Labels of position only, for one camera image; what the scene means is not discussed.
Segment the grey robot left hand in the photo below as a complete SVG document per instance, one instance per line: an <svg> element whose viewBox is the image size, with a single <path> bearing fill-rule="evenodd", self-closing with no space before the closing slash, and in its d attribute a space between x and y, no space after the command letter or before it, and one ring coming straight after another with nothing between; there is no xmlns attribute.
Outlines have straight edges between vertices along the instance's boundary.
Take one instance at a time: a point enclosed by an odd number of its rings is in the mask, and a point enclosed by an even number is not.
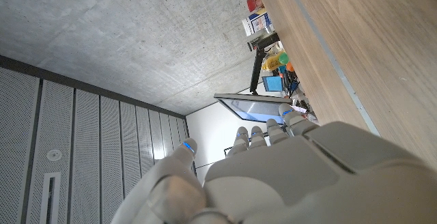
<svg viewBox="0 0 437 224"><path fill-rule="evenodd" d="M183 141L131 190L114 223L435 223L436 171L343 122L320 126L287 104L284 126L239 128L203 182Z"/></svg>

